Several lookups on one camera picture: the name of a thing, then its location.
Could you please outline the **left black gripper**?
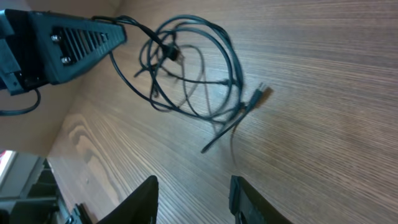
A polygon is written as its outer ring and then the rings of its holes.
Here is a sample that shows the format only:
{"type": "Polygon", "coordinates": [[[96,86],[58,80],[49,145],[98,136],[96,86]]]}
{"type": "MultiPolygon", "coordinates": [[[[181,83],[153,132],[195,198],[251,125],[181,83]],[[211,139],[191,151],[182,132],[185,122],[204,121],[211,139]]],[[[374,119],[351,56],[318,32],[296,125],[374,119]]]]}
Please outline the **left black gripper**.
{"type": "Polygon", "coordinates": [[[19,95],[69,82],[127,41],[125,28],[84,17],[1,11],[1,88],[19,95]]]}

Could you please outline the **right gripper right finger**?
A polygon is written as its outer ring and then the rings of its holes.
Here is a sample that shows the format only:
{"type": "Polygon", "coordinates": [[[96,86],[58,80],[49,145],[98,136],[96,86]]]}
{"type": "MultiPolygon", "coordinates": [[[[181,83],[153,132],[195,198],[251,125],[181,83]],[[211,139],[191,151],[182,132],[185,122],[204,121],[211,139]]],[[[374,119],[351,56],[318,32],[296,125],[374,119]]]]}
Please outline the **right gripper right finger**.
{"type": "Polygon", "coordinates": [[[231,176],[229,210],[236,224],[292,224],[241,176],[231,176]]]}

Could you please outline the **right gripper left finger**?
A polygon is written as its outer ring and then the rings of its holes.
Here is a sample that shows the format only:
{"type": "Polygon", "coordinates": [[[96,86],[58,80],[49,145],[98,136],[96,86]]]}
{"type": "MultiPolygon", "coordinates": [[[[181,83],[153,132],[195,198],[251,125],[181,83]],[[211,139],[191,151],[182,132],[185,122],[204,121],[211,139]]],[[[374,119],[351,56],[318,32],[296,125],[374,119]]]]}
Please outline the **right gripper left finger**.
{"type": "Polygon", "coordinates": [[[159,199],[159,182],[149,176],[98,224],[156,224],[159,199]]]}

